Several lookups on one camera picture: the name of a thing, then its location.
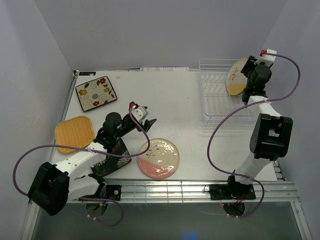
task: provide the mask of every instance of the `floral plate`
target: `floral plate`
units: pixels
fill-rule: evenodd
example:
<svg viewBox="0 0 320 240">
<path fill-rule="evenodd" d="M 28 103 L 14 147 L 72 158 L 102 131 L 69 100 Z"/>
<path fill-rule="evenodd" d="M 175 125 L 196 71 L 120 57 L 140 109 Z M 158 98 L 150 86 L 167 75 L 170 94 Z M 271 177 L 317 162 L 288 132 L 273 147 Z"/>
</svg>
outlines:
<svg viewBox="0 0 320 240">
<path fill-rule="evenodd" d="M 117 100 L 117 94 L 107 76 L 75 87 L 82 111 L 86 112 Z"/>
<path fill-rule="evenodd" d="M 177 147 L 164 138 L 152 139 L 150 143 L 148 151 L 137 157 L 139 168 L 152 178 L 163 179 L 171 176 L 177 170 L 180 162 Z M 140 152 L 147 146 L 146 142 L 140 148 Z"/>
</svg>

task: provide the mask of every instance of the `cable tie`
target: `cable tie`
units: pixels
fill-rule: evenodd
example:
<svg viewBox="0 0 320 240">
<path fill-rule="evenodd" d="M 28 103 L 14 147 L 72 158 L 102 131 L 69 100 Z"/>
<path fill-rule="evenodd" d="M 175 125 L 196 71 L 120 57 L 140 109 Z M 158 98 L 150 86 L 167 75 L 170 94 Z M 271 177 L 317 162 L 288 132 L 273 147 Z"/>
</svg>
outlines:
<svg viewBox="0 0 320 240">
<path fill-rule="evenodd" d="M 91 147 L 87 147 L 88 148 L 88 152 L 90 152 L 90 153 L 92 153 L 92 154 L 94 154 L 94 152 L 93 151 L 91 151 Z"/>
</svg>

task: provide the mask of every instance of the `metal frame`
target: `metal frame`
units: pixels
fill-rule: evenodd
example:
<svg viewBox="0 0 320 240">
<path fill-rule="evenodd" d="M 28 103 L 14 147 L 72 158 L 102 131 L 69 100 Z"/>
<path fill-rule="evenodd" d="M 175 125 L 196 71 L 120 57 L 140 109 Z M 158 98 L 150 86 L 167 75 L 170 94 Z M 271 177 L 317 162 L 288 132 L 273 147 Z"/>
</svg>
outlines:
<svg viewBox="0 0 320 240">
<path fill-rule="evenodd" d="M 76 85 L 79 71 L 73 74 L 69 94 L 61 111 L 60 122 L 66 117 L 71 96 Z M 54 151 L 51 151 L 49 162 L 52 161 Z M 290 202 L 302 239 L 311 240 L 311 234 L 301 208 L 300 198 L 298 196 L 295 184 L 286 181 L 281 173 L 279 164 L 274 162 L 274 171 L 278 181 L 262 182 L 265 188 L 264 202 Z M 196 181 L 135 181 L 135 180 L 108 180 L 108 185 L 121 185 L 121 201 L 124 204 L 152 204 L 152 203 L 221 203 L 221 200 L 210 200 L 210 194 L 206 192 L 210 184 L 225 184 L 226 182 L 196 182 Z M 246 200 L 246 202 L 258 202 L 261 199 L 261 187 L 254 183 L 255 200 Z M 39 213 L 39 206 L 29 202 L 25 217 L 24 226 L 20 235 L 21 240 L 30 240 L 32 238 L 36 220 Z"/>
</svg>

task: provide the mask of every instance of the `glass panel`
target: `glass panel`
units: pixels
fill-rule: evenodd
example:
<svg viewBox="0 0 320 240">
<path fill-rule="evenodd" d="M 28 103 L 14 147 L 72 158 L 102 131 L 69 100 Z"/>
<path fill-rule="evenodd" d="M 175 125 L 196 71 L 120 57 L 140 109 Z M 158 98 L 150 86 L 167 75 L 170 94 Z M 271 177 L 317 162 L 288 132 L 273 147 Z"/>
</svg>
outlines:
<svg viewBox="0 0 320 240">
<path fill-rule="evenodd" d="M 245 212 L 255 204 L 246 203 Z M 55 216 L 41 210 L 32 239 L 301 239 L 289 202 L 264 202 L 242 219 L 204 213 L 225 214 L 220 203 L 123 204 L 123 208 L 124 219 L 115 227 L 87 218 L 84 203 L 69 203 Z M 114 223 L 119 217 L 118 207 L 109 204 L 101 218 Z"/>
</svg>

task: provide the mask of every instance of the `gray wall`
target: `gray wall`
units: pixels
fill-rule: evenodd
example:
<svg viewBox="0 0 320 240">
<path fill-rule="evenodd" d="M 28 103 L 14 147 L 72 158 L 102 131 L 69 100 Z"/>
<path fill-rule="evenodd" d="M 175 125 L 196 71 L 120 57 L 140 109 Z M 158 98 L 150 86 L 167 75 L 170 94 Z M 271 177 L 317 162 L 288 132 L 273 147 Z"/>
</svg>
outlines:
<svg viewBox="0 0 320 240">
<path fill-rule="evenodd" d="M 73 70 L 258 53 L 286 0 L 35 0 Z"/>
<path fill-rule="evenodd" d="M 294 95 L 272 105 L 293 118 L 288 154 L 279 160 L 284 176 L 294 181 L 314 239 L 320 238 L 319 216 L 319 56 L 320 2 L 290 0 L 270 32 L 264 47 L 295 59 L 301 68 L 301 82 Z M 268 83 L 268 97 L 286 95 L 297 79 L 295 67 L 276 59 Z"/>
<path fill-rule="evenodd" d="M 18 239 L 28 198 L 12 182 L 30 148 L 54 139 L 72 71 L 33 0 L 0 0 L 0 239 Z M 26 157 L 18 184 L 28 191 L 50 149 Z"/>
</svg>

